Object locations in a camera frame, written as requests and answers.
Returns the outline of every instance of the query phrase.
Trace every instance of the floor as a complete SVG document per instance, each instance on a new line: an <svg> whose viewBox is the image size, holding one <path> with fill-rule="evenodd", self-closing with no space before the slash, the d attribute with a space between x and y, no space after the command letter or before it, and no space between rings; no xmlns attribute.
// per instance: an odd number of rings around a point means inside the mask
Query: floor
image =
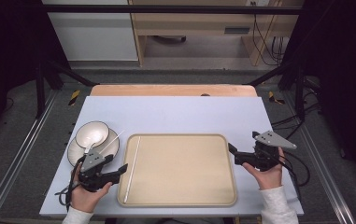
<svg viewBox="0 0 356 224"><path fill-rule="evenodd" d="M187 36L184 43L153 37L149 39L143 66L119 62L109 63L109 68L99 67L104 63L74 65L77 73L101 83L244 84L275 68L265 63L253 67L243 47L240 38L234 36ZM273 62L265 55L264 60ZM62 75L62 79L64 87L60 91L46 87L47 97L53 98L54 103L29 146L23 143L36 124L36 85L28 82L8 93L8 107L0 118L0 223L60 222L41 217L38 211L80 106L91 91L68 76ZM280 91L275 85L278 79L273 77L256 87L271 123L293 115L293 91ZM68 105L75 90L80 90L79 98L73 106ZM274 93L275 100L270 100L270 92ZM311 90L306 93L306 107L317 103ZM316 106L308 110L306 122L291 138L301 148L294 154L305 162L311 173L309 183L300 188L305 214L299 220L300 223L356 223L356 164L341 159L334 134L320 112L321 108ZM276 133L288 136L297 122L293 119L273 127ZM293 165L299 180L303 181L305 168L297 161L293 161ZM241 223L257 223L257 217L242 217Z"/></svg>

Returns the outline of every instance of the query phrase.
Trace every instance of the gray floor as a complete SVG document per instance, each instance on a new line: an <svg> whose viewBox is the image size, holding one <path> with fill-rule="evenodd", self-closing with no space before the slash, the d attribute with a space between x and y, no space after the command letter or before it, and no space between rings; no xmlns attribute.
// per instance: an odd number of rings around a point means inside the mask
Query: gray floor
<svg viewBox="0 0 356 224"><path fill-rule="evenodd" d="M218 40L225 41L223 45L229 47L223 48L216 45ZM151 48L147 49L146 64L143 67L131 64L112 70L81 67L85 69L76 71L90 80L101 83L242 84L265 74L272 68L272 66L264 64L258 67L250 66L248 55L242 50L240 39L235 37L204 39L203 37L188 36L186 43L150 39L149 44ZM25 221L30 223L31 220L28 219L37 219L36 223L41 223L39 219L44 223L46 220L52 220L41 217L38 212L44 201L45 192L63 156L70 137L69 132L73 130L85 96L89 95L91 90L65 75L63 75L63 80L65 84L60 91L50 92L48 88L46 90L47 94L57 92L55 103L0 207L0 223L2 223L2 219L6 221L6 218L13 218L12 223L26 223ZM290 91L278 91L274 85L276 80L278 80L277 77L257 87L258 94L263 97L270 122L292 115L288 104L280 105L268 100L269 91L273 91L277 99L286 101L289 101L288 98L292 96ZM68 105L71 94L75 90L80 90L80 95L74 105ZM33 81L28 82L9 92L8 97L11 99L8 100L11 108L0 118L0 183L19 151L26 134L35 122L36 85ZM306 106L317 102L313 95L309 95L306 100ZM294 124L293 121L284 127ZM301 127L301 130L303 129L308 129L312 141L317 146L344 202L347 203L356 221L355 162L341 159L334 135L318 110L306 115L306 122ZM280 129L278 127L275 129L275 132L282 136L287 136L291 131L292 128ZM297 132L290 140L299 146L292 153L305 161L311 171L310 182L300 188L305 211L305 214L299 217L300 222L340 223L327 190L322 184L320 173L309 155L304 137L300 132ZM303 167L297 162L293 165L299 180L305 178L306 173ZM93 220L102 220L102 218L95 217ZM256 217L242 217L241 223L257 223L257 219Z"/></svg>

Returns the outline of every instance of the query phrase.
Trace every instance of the sleeve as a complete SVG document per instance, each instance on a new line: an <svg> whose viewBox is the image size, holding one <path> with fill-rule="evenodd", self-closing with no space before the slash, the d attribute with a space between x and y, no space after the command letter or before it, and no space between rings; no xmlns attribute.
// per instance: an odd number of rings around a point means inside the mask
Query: sleeve
<svg viewBox="0 0 356 224"><path fill-rule="evenodd" d="M263 224L298 223L296 211L288 206L283 187L264 189L260 192L263 196L264 205L264 209L261 213Z"/></svg>
<svg viewBox="0 0 356 224"><path fill-rule="evenodd" d="M73 207L69 208L66 217L64 218L63 224L88 224L90 222L93 213L81 212Z"/></svg>

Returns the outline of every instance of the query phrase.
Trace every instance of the beige tray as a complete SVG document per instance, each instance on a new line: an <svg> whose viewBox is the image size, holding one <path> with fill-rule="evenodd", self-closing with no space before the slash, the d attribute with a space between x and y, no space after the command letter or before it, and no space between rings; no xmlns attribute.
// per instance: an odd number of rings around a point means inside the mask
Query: beige tray
<svg viewBox="0 0 356 224"><path fill-rule="evenodd" d="M118 192L122 205L228 206L236 200L222 135L135 134L128 139L125 163Z"/></svg>

